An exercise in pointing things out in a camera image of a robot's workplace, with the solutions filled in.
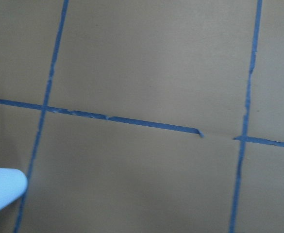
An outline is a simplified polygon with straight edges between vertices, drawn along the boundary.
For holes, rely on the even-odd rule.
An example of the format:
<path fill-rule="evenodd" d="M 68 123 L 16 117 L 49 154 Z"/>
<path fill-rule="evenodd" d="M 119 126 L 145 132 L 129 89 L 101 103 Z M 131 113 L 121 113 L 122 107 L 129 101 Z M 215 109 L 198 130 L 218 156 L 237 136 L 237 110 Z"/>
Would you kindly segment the blue ribbed plastic cup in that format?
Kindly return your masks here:
<path fill-rule="evenodd" d="M 0 168 L 0 210 L 24 194 L 28 185 L 26 175 L 14 168 Z"/>

